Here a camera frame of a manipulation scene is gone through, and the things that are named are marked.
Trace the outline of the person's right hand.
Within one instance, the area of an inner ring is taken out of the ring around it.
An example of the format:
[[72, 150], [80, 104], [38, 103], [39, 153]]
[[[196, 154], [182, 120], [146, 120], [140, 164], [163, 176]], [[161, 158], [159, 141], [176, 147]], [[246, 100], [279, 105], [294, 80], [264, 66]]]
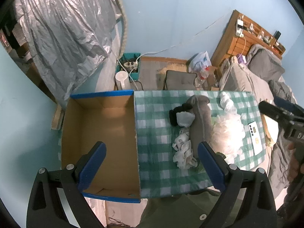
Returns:
[[295, 158], [295, 144], [292, 142], [291, 144], [289, 144], [288, 149], [290, 151], [292, 151], [292, 156], [290, 159], [290, 163], [289, 163], [289, 172], [287, 175], [287, 179], [289, 180], [289, 182], [292, 182], [299, 173], [304, 174], [304, 170], [303, 170], [303, 164], [300, 165], [298, 160], [296, 160]]

